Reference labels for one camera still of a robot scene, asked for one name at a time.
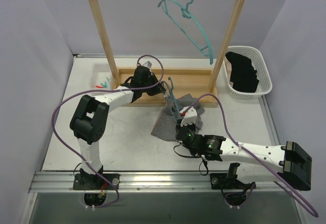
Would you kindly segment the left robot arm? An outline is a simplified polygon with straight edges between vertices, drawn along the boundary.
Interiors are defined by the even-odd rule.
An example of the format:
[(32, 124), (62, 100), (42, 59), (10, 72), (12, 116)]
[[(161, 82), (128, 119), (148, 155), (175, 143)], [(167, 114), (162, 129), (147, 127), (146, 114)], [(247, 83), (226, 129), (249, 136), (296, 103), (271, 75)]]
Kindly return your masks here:
[(151, 71), (151, 63), (137, 65), (134, 75), (112, 93), (81, 97), (70, 122), (70, 129), (77, 138), (84, 160), (80, 177), (91, 189), (103, 183), (103, 165), (100, 161), (99, 140), (104, 135), (107, 117), (113, 110), (135, 102), (146, 93), (155, 96), (166, 90)]

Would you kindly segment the grey striped underwear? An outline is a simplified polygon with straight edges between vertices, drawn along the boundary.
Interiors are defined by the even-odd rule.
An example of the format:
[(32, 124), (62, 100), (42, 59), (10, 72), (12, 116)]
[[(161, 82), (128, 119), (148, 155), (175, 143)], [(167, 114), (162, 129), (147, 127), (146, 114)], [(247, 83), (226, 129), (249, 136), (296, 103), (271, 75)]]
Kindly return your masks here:
[[(184, 107), (192, 105), (195, 102), (196, 98), (193, 97), (191, 94), (186, 94), (176, 100), (178, 102), (180, 110), (182, 110)], [(196, 119), (196, 125), (202, 129), (203, 122), (201, 119), (201, 115), (205, 112), (205, 109), (198, 102), (194, 105), (194, 108), (196, 109), (198, 114)], [(151, 131), (151, 135), (164, 141), (175, 142), (176, 123), (177, 121), (175, 121), (169, 108), (166, 105), (164, 109), (161, 110)]]

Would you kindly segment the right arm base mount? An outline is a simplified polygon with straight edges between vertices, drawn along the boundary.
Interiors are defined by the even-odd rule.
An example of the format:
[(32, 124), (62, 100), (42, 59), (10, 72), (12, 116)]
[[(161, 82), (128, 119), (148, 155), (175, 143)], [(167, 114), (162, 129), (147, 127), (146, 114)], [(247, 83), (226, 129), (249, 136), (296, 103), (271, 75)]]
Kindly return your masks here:
[(256, 183), (242, 183), (237, 178), (227, 179), (227, 173), (210, 173), (210, 184), (213, 190), (250, 190), (256, 188)]

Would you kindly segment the wooden clothes rack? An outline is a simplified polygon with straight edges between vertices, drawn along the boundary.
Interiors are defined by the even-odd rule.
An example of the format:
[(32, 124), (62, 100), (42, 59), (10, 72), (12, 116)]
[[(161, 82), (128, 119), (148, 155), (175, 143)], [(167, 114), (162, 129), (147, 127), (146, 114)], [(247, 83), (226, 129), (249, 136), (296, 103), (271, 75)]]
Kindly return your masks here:
[[(217, 79), (245, 0), (194, 0), (190, 11), (206, 31), (213, 48), (213, 64), (204, 57), (157, 5), (161, 0), (88, 0), (100, 42), (114, 79), (114, 88), (133, 76), (137, 58), (153, 63), (157, 78), (173, 79), (177, 97), (218, 94)], [(189, 0), (177, 0), (186, 4)], [(226, 28), (217, 41), (199, 16), (199, 8), (225, 6)]]

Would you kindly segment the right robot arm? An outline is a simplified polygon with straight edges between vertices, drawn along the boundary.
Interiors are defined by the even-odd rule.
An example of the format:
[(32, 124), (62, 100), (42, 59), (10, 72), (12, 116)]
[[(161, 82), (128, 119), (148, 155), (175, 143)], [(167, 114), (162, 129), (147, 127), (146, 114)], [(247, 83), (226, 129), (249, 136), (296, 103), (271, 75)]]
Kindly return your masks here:
[(218, 135), (196, 134), (190, 126), (176, 126), (176, 139), (181, 142), (193, 157), (207, 161), (229, 161), (254, 164), (255, 177), (267, 181), (272, 177), (268, 171), (262, 172), (259, 166), (268, 166), (296, 190), (311, 190), (312, 157), (297, 143), (288, 141), (281, 146), (262, 146), (234, 142)]

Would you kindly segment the teal hanger with striped underwear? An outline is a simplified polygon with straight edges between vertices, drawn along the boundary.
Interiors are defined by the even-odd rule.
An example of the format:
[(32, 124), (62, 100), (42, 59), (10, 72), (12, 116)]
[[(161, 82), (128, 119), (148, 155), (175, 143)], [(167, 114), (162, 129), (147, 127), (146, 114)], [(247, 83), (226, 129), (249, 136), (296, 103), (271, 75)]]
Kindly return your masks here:
[(161, 84), (162, 86), (166, 86), (167, 88), (167, 95), (168, 95), (168, 99), (165, 100), (166, 101), (166, 105), (169, 108), (172, 116), (174, 117), (175, 121), (182, 119), (181, 115), (180, 115), (180, 108), (178, 105), (178, 102), (173, 94), (173, 89), (174, 89), (174, 84), (173, 84), (173, 80), (172, 78), (169, 76), (168, 77), (168, 81), (170, 82), (170, 85), (166, 82), (166, 81), (162, 81)]

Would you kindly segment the teal hanger with black underwear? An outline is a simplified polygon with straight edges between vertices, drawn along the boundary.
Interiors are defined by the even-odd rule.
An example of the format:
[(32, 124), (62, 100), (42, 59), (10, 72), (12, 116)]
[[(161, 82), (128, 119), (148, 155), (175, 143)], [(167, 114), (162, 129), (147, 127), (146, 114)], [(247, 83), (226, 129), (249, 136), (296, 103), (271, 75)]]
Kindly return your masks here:
[[(192, 45), (209, 60), (209, 64), (213, 64), (213, 48), (209, 37), (195, 17), (190, 11), (190, 6), (194, 0), (189, 0), (186, 4), (182, 4), (177, 0), (161, 0), (157, 7), (161, 8), (165, 15), (177, 26), (177, 28), (187, 37)], [(173, 12), (170, 11), (171, 6), (179, 8), (181, 19), (174, 18)]]

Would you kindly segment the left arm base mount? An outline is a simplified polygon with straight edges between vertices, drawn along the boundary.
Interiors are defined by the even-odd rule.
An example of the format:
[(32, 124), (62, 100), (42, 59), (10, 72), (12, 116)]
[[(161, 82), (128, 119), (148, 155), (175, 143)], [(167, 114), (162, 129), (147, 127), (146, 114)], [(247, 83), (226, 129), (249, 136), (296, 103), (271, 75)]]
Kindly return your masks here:
[[(119, 188), (120, 175), (113, 173), (102, 174), (116, 188)], [(73, 182), (73, 190), (101, 190), (106, 182), (98, 175), (76, 174)]]

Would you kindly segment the black underwear beige waistband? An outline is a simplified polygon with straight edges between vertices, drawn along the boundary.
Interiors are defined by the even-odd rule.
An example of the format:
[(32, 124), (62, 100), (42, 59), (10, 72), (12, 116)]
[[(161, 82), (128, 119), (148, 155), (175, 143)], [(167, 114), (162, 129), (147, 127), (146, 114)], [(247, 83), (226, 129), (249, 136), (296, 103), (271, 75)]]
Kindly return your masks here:
[(257, 70), (252, 66), (252, 61), (248, 57), (227, 52), (226, 59), (231, 64), (230, 81), (232, 88), (244, 93), (255, 93), (259, 84)]

